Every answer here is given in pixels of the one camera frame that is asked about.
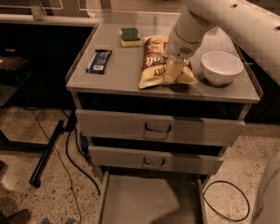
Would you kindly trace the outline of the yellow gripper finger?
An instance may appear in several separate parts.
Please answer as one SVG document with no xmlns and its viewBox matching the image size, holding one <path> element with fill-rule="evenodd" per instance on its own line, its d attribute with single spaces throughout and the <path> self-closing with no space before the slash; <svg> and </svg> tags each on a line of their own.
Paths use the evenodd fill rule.
<svg viewBox="0 0 280 224">
<path fill-rule="evenodd" d="M 165 65 L 165 74 L 163 76 L 164 84 L 173 84 L 177 77 L 182 73 L 185 62 L 176 57 L 170 57 Z"/>
</svg>

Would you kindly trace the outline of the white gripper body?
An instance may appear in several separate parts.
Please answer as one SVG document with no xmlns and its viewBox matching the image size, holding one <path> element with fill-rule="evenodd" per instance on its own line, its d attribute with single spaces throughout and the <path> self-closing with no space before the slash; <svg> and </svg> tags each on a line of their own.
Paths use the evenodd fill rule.
<svg viewBox="0 0 280 224">
<path fill-rule="evenodd" d="M 175 28 L 173 28 L 168 36 L 168 43 L 164 55 L 187 59 L 194 55 L 201 44 L 202 40 L 200 38 L 197 41 L 185 40 L 179 36 Z"/>
</svg>

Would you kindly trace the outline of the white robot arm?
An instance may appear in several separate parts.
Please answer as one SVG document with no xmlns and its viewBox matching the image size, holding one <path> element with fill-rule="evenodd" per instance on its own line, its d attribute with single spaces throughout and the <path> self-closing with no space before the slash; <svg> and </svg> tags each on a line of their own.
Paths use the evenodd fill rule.
<svg viewBox="0 0 280 224">
<path fill-rule="evenodd" d="M 220 27 L 280 86 L 280 16 L 246 0 L 182 0 L 168 51 L 188 58 Z M 280 224 L 280 146 L 259 182 L 251 224 Z"/>
</svg>

